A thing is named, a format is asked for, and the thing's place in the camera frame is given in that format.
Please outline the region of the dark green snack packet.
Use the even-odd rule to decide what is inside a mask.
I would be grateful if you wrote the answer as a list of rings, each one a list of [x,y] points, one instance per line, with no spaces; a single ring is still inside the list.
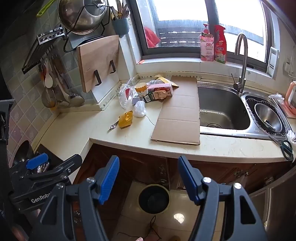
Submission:
[[[167,94],[164,92],[153,92],[143,97],[143,101],[145,103],[155,101],[155,100],[163,100],[167,97]]]

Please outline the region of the yellow paper bag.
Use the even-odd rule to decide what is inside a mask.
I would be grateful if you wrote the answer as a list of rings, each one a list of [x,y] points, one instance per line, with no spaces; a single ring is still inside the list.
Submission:
[[[132,120],[133,120],[133,111],[128,111],[119,117],[118,126],[120,128],[126,128],[132,124]]]

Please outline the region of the clear plastic bag red label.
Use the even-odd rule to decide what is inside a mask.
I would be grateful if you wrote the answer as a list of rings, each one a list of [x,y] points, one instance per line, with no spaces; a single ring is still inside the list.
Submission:
[[[125,110],[131,108],[132,99],[136,95],[136,90],[134,86],[130,86],[127,83],[124,83],[120,86],[119,92],[117,94],[119,104]]]

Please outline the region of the stainless steel sink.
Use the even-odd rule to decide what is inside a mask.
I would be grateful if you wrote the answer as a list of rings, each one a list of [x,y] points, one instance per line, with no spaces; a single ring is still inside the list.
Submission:
[[[200,132],[207,135],[239,136],[251,125],[242,99],[230,88],[198,82]]]

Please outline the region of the silver foil scrap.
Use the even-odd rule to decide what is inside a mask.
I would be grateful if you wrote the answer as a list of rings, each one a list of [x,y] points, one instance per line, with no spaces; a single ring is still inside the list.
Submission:
[[[112,124],[110,127],[109,127],[109,132],[111,131],[111,130],[114,130],[116,127],[117,127],[117,125],[118,125],[118,123],[119,123],[119,121],[117,121],[117,122],[115,122],[114,124]]]

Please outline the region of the white rice paddle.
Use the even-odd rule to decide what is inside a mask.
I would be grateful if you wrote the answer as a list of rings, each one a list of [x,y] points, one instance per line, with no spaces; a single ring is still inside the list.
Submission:
[[[52,88],[53,87],[53,79],[51,75],[49,74],[49,61],[48,59],[45,59],[45,87],[46,88]]]

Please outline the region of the white paper cup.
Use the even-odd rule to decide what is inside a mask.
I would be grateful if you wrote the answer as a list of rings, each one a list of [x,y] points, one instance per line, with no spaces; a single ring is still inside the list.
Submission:
[[[139,97],[144,97],[148,95],[148,89],[147,89],[147,84],[145,82],[137,83],[134,86],[137,94]]]

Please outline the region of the pink carton box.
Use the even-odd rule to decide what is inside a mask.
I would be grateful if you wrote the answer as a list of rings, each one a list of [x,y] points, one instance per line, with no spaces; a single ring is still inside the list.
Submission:
[[[173,95],[173,87],[171,83],[152,84],[147,87],[149,92],[165,91],[168,96]]]

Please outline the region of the flat brown cardboard sheet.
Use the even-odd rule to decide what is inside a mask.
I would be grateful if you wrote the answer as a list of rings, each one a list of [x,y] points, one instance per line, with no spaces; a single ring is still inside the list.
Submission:
[[[164,100],[151,140],[186,145],[200,144],[200,106],[197,79],[172,76],[179,87]]]

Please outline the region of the wooden cutting board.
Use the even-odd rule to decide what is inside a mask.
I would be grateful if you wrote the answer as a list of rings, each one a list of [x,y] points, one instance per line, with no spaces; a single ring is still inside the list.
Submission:
[[[102,84],[118,65],[119,36],[100,37],[76,49],[82,89],[85,93]]]

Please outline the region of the pink electric kettle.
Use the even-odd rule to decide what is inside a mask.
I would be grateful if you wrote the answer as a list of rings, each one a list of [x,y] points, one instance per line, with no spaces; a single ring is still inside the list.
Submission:
[[[292,81],[285,94],[285,106],[293,115],[296,115],[295,101],[293,100],[293,98],[295,97],[295,88],[296,81]]]

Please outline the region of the clear plastic ball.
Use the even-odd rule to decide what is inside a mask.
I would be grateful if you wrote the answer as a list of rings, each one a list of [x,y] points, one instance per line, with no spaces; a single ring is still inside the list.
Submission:
[[[134,105],[133,114],[137,118],[143,118],[147,114],[144,101],[138,101]]]

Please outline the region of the pink dish soap bottle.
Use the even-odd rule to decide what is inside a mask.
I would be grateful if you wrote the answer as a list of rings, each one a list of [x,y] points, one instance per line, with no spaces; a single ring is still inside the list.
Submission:
[[[208,24],[203,24],[204,29],[200,35],[201,60],[214,61],[214,36],[210,34]]]

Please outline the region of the black frying pan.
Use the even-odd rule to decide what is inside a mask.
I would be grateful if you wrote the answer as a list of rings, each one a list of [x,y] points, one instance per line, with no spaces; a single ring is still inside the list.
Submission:
[[[16,164],[20,164],[26,162],[27,160],[33,158],[35,156],[32,146],[28,140],[25,140],[18,148],[14,160],[13,166]]]

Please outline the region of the yellow white atomy box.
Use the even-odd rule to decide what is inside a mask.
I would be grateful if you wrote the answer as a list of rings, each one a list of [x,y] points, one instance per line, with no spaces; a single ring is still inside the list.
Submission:
[[[179,85],[175,84],[174,82],[168,80],[167,78],[161,76],[161,75],[155,75],[154,76],[154,79],[155,80],[160,80],[162,81],[163,83],[170,83],[173,87],[179,87]]]

